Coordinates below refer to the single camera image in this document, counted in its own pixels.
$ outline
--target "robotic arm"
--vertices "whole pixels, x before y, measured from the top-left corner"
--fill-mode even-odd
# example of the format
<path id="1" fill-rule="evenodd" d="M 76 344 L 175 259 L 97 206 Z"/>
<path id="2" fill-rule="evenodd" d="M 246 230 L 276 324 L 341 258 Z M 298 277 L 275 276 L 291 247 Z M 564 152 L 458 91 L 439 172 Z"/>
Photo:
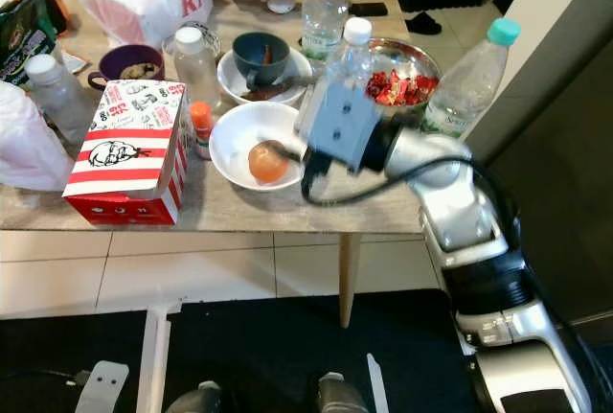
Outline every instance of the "robotic arm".
<path id="1" fill-rule="evenodd" d="M 408 180 L 455 310 L 477 397 L 486 412 L 590 413 L 576 365 L 541 302 L 512 230 L 473 183 L 470 152 L 444 135 L 382 121 L 362 92 L 319 85 L 296 123 L 306 140 L 303 195 L 332 160 Z"/>

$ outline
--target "turquoise bottle cap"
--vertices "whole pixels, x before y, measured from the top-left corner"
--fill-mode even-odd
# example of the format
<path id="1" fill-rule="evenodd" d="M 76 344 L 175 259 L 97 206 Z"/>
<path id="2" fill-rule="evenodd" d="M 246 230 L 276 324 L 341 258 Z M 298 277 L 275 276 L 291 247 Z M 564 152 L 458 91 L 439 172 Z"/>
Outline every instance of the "turquoise bottle cap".
<path id="1" fill-rule="evenodd" d="M 521 32 L 517 22 L 509 18 L 497 18 L 489 26 L 488 39 L 494 44 L 511 46 Z"/>

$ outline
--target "cup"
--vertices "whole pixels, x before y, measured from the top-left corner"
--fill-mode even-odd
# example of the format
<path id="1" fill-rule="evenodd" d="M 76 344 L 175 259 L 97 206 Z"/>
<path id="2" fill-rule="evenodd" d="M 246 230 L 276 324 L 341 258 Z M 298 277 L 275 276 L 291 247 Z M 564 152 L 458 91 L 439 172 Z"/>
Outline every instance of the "cup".
<path id="1" fill-rule="evenodd" d="M 271 51 L 272 60 L 263 64 L 265 48 Z M 272 84 L 285 69 L 289 46 L 281 38 L 269 33 L 245 33 L 232 44 L 234 62 L 245 77 L 249 90 L 260 85 Z"/>
<path id="2" fill-rule="evenodd" d="M 152 47 L 141 44 L 127 44 L 107 52 L 98 64 L 100 71 L 94 71 L 87 77 L 89 85 L 104 90 L 108 80 L 118 80 L 122 71 L 138 63 L 153 63 L 157 70 L 146 77 L 148 80 L 164 80 L 164 58 Z"/>

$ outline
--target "white bowl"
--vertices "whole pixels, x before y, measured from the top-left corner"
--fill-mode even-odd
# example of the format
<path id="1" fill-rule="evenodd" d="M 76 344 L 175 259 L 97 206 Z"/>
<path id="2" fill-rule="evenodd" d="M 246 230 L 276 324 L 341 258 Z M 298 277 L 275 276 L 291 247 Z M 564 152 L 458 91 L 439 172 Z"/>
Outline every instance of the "white bowl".
<path id="1" fill-rule="evenodd" d="M 285 65 L 284 73 L 275 81 L 275 83 L 292 77 L 299 76 L 309 78 L 313 71 L 308 63 L 308 59 L 295 49 L 289 48 L 289 58 Z M 247 83 L 243 75 L 238 71 L 237 65 L 234 63 L 234 51 L 229 51 L 221 58 L 217 65 L 217 79 L 223 90 L 232 97 L 238 104 L 249 103 L 241 97 L 242 94 L 248 92 Z M 302 85 L 294 85 L 287 89 L 282 94 L 279 94 L 270 102 L 279 102 L 285 104 L 295 104 L 307 90 Z"/>
<path id="2" fill-rule="evenodd" d="M 288 149 L 303 153 L 305 143 L 294 134 L 298 110 L 283 103 L 250 102 L 221 116 L 213 128 L 209 151 L 213 164 L 232 183 L 254 191 L 274 191 L 293 185 L 303 176 L 297 162 L 289 162 L 284 176 L 263 183 L 249 172 L 249 151 L 264 140 L 279 140 Z"/>

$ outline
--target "white bottle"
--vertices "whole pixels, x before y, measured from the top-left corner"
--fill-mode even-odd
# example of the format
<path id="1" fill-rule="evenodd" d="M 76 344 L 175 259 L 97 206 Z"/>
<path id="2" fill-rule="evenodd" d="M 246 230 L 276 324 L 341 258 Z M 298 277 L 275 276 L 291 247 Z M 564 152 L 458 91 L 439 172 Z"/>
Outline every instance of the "white bottle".
<path id="1" fill-rule="evenodd" d="M 488 37 L 443 76 L 425 110 L 421 129 L 460 137 L 494 99 L 507 65 L 509 47 L 520 27 L 497 18 Z"/>
<path id="2" fill-rule="evenodd" d="M 315 68 L 340 42 L 347 12 L 347 0 L 303 0 L 303 53 Z"/>
<path id="3" fill-rule="evenodd" d="M 373 74 L 373 57 L 368 45 L 372 33 L 373 25 L 365 18 L 347 20 L 343 41 L 329 55 L 320 81 L 328 85 L 342 83 L 347 88 L 365 91 Z"/>
<path id="4" fill-rule="evenodd" d="M 206 46 L 197 28 L 184 27 L 174 34 L 174 67 L 188 88 L 189 103 L 205 102 L 212 108 L 219 104 L 219 84 L 213 52 Z"/>
<path id="5" fill-rule="evenodd" d="M 47 54 L 30 58 L 24 69 L 34 84 L 34 102 L 69 143 L 82 143 L 94 116 L 94 102 L 79 80 Z"/>

